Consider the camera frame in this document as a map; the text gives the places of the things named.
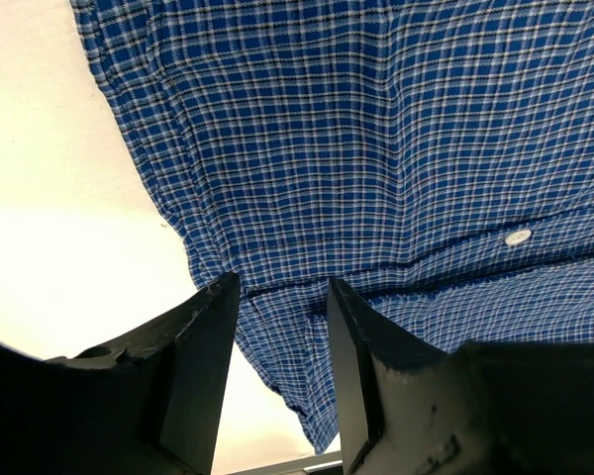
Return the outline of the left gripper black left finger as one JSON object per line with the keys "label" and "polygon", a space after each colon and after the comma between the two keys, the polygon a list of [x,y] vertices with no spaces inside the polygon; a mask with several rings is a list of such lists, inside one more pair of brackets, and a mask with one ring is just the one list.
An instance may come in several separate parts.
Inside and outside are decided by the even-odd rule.
{"label": "left gripper black left finger", "polygon": [[0,474],[207,474],[235,338],[240,280],[72,358],[0,344]]}

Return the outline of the blue plaid long sleeve shirt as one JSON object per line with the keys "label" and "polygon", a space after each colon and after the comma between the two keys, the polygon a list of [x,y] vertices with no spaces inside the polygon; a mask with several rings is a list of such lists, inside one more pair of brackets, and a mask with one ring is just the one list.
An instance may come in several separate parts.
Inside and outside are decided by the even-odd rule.
{"label": "blue plaid long sleeve shirt", "polygon": [[197,287],[317,452],[345,280],[445,350],[594,341],[594,1],[75,1]]}

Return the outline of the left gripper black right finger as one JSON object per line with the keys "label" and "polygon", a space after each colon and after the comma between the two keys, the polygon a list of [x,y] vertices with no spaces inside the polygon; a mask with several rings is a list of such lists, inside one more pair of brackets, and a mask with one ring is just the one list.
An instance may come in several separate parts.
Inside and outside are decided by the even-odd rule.
{"label": "left gripper black right finger", "polygon": [[445,353],[329,284],[347,474],[594,474],[594,343]]}

